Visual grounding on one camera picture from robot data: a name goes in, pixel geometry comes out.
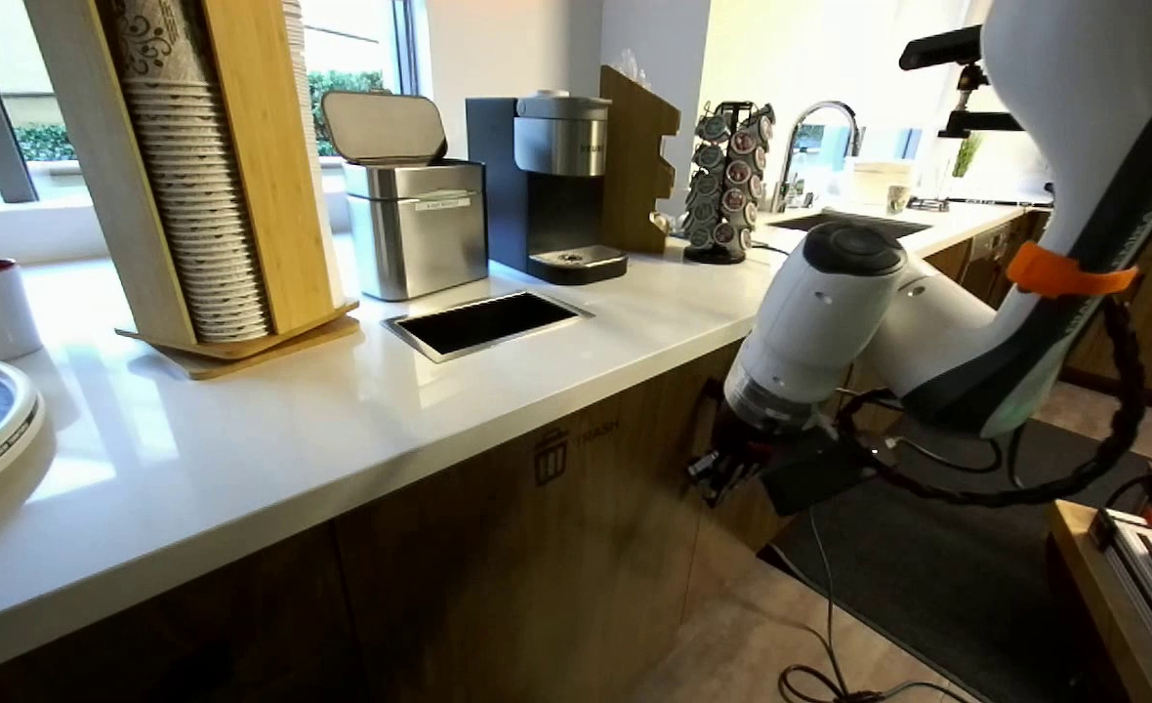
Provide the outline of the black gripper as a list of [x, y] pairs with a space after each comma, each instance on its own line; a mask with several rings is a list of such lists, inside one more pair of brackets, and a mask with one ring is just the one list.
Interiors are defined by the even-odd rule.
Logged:
[[733, 484], [773, 459], [776, 436], [742, 423], [729, 405], [716, 411], [709, 446], [689, 459], [689, 484], [718, 502]]

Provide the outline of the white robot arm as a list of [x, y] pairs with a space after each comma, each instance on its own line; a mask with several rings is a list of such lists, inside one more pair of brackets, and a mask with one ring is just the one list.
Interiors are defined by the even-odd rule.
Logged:
[[850, 367], [938, 435], [1004, 436], [1032, 423], [1075, 336], [1105, 325], [1119, 411], [1092, 456], [1018, 502], [1112, 469], [1140, 424], [1140, 357], [1126, 321], [1152, 239], [1152, 0], [992, 0], [987, 19], [901, 51], [907, 65], [971, 58], [1050, 173], [1032, 236], [992, 236], [980, 297], [866, 224], [824, 224], [785, 254], [722, 389], [716, 446], [689, 465], [703, 496], [763, 482], [794, 510], [884, 459], [836, 396]]

